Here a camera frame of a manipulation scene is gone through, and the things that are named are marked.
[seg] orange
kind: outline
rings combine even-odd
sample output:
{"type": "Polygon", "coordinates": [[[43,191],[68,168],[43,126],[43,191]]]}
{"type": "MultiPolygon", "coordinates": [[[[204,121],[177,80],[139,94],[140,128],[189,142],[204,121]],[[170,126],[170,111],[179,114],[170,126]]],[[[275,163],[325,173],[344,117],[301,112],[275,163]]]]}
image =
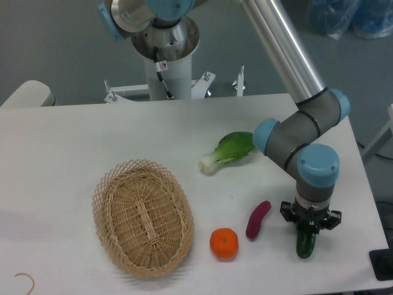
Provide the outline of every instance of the orange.
{"type": "Polygon", "coordinates": [[[231,229],[216,229],[210,237],[210,248],[218,258],[232,258],[239,250],[238,235],[231,229]]]}

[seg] silver metal tube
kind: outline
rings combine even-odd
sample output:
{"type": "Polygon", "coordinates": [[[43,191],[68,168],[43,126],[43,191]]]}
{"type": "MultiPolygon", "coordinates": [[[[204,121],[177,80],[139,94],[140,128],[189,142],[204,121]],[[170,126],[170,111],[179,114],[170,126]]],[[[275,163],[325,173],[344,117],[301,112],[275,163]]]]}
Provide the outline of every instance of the silver metal tube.
{"type": "Polygon", "coordinates": [[[326,88],[280,0],[244,0],[242,6],[295,103],[326,88]]]}
{"type": "Polygon", "coordinates": [[[142,31],[156,17],[144,0],[113,0],[111,12],[116,24],[131,33],[142,31]]]}

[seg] white chair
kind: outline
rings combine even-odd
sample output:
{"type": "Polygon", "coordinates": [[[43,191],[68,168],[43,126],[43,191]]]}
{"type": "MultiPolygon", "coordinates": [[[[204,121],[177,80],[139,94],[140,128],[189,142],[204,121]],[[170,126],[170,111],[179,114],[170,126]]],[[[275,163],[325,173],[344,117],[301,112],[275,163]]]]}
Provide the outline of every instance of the white chair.
{"type": "Polygon", "coordinates": [[[56,99],[49,87],[38,81],[27,81],[2,104],[2,109],[53,106],[56,99]]]}
{"type": "Polygon", "coordinates": [[[393,131],[393,104],[387,108],[390,119],[384,127],[374,136],[368,145],[365,146],[362,155],[363,163],[366,164],[378,150],[392,137],[393,131]]]}

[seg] gray floor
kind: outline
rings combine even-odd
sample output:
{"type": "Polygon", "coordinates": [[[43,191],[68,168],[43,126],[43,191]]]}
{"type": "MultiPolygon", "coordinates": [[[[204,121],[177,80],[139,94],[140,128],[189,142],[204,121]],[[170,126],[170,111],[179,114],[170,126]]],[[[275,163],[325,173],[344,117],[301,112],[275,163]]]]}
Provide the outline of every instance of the gray floor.
{"type": "MultiPolygon", "coordinates": [[[[93,0],[0,1],[0,105],[25,81],[47,84],[60,105],[102,103],[103,81],[111,86],[146,83],[131,42],[115,43],[93,0]]],[[[365,41],[352,31],[339,41],[316,34],[306,19],[307,0],[283,0],[317,68],[329,87],[351,101],[349,116],[363,144],[388,120],[393,103],[393,36],[365,41]]],[[[193,56],[193,78],[217,75],[215,96],[231,96],[230,84],[245,65],[247,94],[286,92],[250,21],[239,4],[210,0],[190,16],[201,32],[193,56]]],[[[393,157],[393,142],[381,153],[393,157]]],[[[365,165],[376,200],[393,202],[393,162],[373,158],[365,165]]],[[[393,214],[393,208],[380,208],[393,214]]]]}

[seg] black object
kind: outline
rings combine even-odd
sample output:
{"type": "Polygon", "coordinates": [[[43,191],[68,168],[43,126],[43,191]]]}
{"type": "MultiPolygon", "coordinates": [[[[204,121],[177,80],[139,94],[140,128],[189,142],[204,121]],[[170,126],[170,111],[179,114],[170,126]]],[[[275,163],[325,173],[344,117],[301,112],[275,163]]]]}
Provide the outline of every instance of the black object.
{"type": "Polygon", "coordinates": [[[393,280],[393,250],[381,249],[369,252],[375,277],[378,281],[393,280]]]}
{"type": "MultiPolygon", "coordinates": [[[[159,62],[159,60],[158,60],[158,48],[155,46],[153,48],[153,50],[154,50],[154,52],[153,52],[153,55],[154,55],[153,61],[154,61],[154,63],[158,63],[159,62]]],[[[167,84],[165,83],[164,78],[162,77],[160,70],[157,71],[157,77],[158,77],[158,80],[160,80],[160,82],[162,83],[162,86],[164,86],[164,89],[165,89],[165,92],[166,92],[166,95],[167,95],[167,99],[174,100],[174,96],[170,92],[167,84]]]]}
{"type": "Polygon", "coordinates": [[[318,234],[321,229],[332,230],[341,223],[340,211],[330,211],[328,208],[315,211],[314,207],[306,210],[297,202],[294,204],[281,202],[280,213],[287,222],[293,222],[297,227],[301,226],[304,221],[312,222],[315,234],[318,234]]]}

